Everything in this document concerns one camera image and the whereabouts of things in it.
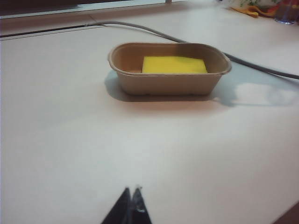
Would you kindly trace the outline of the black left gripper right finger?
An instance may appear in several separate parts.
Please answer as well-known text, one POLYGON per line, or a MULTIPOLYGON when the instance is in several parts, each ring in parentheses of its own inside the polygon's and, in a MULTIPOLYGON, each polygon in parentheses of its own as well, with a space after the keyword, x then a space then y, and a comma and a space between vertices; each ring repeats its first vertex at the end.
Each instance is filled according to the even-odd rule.
POLYGON ((152 224, 141 189, 141 187, 137 187, 133 193, 131 200, 131 223, 152 224))

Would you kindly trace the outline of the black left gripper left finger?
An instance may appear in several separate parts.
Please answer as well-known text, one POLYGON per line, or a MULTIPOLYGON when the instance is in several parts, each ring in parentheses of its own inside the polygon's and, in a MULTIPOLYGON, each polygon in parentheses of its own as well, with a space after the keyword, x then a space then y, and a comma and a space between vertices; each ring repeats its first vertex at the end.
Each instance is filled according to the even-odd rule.
POLYGON ((102 224, 129 224, 130 223, 130 201, 131 195, 129 188, 125 188, 117 199, 111 210, 105 216, 102 224))

